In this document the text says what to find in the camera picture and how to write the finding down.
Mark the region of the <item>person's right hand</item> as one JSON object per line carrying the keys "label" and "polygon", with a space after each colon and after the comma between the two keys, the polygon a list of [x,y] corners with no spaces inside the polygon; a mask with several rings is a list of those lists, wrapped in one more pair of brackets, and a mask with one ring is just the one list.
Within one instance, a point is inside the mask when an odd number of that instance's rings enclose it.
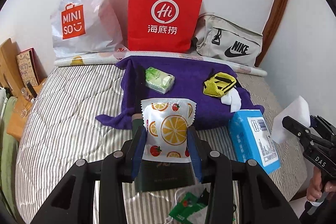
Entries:
{"label": "person's right hand", "polygon": [[331,199],[335,194],[336,186],[335,182],[327,182],[322,188],[322,176],[321,170],[316,166],[313,168],[313,176],[310,179],[309,186],[306,190],[306,197],[308,201],[314,202],[322,197],[323,193],[329,193],[328,199]]}

